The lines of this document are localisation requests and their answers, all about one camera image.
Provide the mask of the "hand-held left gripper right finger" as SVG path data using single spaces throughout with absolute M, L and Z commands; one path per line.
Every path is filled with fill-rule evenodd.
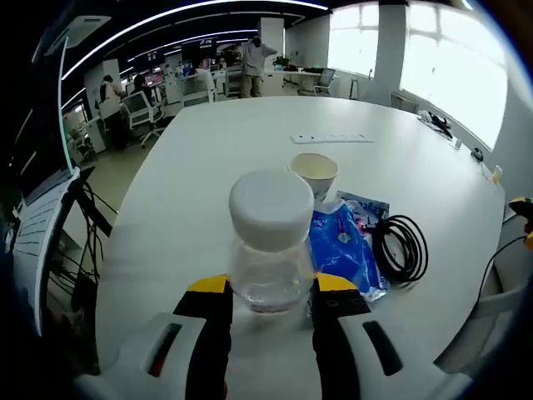
M 324 399 L 459 399 L 471 385 L 438 368 L 343 277 L 316 275 L 311 320 Z

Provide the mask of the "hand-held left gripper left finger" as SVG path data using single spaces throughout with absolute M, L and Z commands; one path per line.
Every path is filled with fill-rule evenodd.
M 83 399 L 224 399 L 232 347 L 227 276 L 191 284 L 172 313 L 159 313 L 118 349 L 113 365 L 75 381 Z

